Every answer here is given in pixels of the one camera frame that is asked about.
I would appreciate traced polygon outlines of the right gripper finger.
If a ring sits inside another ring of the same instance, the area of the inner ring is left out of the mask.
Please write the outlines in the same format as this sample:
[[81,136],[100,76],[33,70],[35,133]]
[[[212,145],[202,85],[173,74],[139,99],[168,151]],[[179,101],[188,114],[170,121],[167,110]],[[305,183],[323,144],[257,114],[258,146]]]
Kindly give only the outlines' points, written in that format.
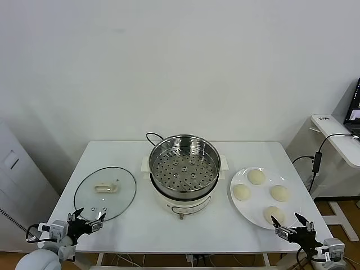
[[275,234],[280,238],[288,239],[290,235],[294,234],[293,229],[282,226],[274,216],[271,216],[271,220],[275,228]]
[[305,229],[305,231],[309,232],[309,233],[315,233],[315,228],[314,228],[314,223],[309,220],[307,220],[306,217],[300,215],[299,213],[294,213],[296,218],[298,219],[298,221],[301,223],[302,225],[302,229]]

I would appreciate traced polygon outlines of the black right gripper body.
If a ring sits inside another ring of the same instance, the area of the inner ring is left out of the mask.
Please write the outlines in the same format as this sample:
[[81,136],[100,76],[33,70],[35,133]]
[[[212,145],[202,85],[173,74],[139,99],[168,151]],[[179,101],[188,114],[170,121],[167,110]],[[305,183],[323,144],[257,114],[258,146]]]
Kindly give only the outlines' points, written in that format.
[[323,246],[316,240],[316,230],[313,224],[294,228],[281,226],[281,238],[289,243],[298,244],[303,250],[312,250]]

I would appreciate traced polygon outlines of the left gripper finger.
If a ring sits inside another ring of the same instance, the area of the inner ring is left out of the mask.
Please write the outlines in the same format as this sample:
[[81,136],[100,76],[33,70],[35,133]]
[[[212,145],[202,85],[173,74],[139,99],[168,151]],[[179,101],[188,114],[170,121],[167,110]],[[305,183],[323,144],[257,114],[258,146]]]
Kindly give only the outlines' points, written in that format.
[[88,222],[91,228],[102,228],[106,213],[99,212],[99,214],[98,219]]
[[80,208],[80,209],[76,209],[75,212],[73,213],[69,213],[67,216],[67,222],[70,223],[77,221],[78,217],[80,216],[83,210],[84,208]]

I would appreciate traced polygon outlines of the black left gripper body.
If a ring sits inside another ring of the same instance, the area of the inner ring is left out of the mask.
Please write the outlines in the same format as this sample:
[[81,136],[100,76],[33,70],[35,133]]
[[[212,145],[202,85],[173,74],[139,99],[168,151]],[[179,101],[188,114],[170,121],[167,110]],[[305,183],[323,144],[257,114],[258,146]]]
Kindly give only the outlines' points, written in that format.
[[77,240],[83,234],[89,235],[92,233],[92,227],[93,227],[92,221],[79,219],[79,218],[75,218],[75,219],[69,218],[67,220],[67,223],[68,223],[67,235],[72,240]]

